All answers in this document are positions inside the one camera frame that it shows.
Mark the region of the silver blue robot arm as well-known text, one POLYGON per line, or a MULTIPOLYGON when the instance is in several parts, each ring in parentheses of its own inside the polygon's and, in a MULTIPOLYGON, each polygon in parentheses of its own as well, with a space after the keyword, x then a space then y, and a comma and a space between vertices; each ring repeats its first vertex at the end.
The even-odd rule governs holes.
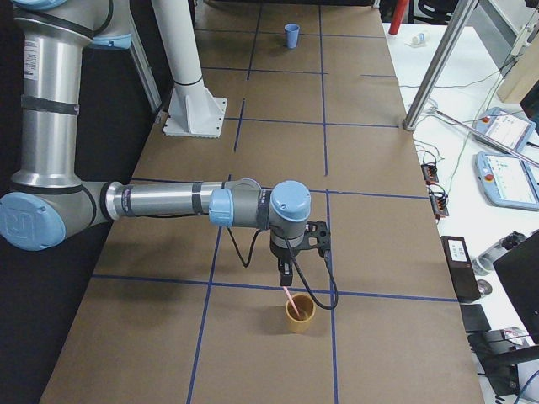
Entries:
POLYGON ((250 178, 124 185, 75 174, 82 53, 131 46, 127 1, 17 1, 13 16, 25 38, 23 138, 21 167, 1 199, 4 239, 40 251, 122 217, 206 216, 216 226, 269 231, 280 283, 291 285, 313 229, 302 183, 287 180, 271 190, 250 178))

